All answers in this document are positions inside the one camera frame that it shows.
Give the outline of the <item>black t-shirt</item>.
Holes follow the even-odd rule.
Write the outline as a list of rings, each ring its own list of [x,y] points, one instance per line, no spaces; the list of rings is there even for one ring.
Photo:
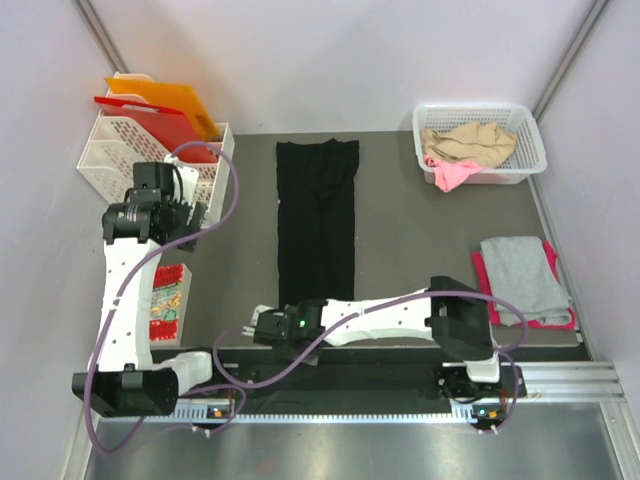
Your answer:
[[[357,140],[276,145],[278,303],[352,300]]]

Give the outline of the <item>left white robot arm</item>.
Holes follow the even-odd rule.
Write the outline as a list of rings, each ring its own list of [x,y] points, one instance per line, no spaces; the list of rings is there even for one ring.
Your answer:
[[[150,322],[161,249],[198,232],[206,206],[195,198],[199,173],[173,162],[140,162],[122,201],[102,216],[106,277],[100,332],[84,372],[73,375],[73,394],[108,417],[167,416],[180,395],[195,387],[216,396],[225,370],[205,354],[154,362]]]

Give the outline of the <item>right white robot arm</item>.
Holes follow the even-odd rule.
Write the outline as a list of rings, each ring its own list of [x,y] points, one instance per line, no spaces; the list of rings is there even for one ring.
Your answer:
[[[504,380],[488,309],[489,297],[446,276],[405,296],[374,300],[304,300],[276,309],[259,305],[243,333],[293,357],[365,340],[433,341],[464,365],[469,388],[487,396]]]

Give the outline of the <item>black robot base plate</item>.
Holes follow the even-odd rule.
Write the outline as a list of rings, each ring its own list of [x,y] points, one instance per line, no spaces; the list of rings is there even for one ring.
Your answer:
[[[275,384],[245,389],[242,413],[443,413],[454,399],[523,398],[521,369],[500,365],[495,386],[470,383],[464,365],[436,348],[327,349]]]

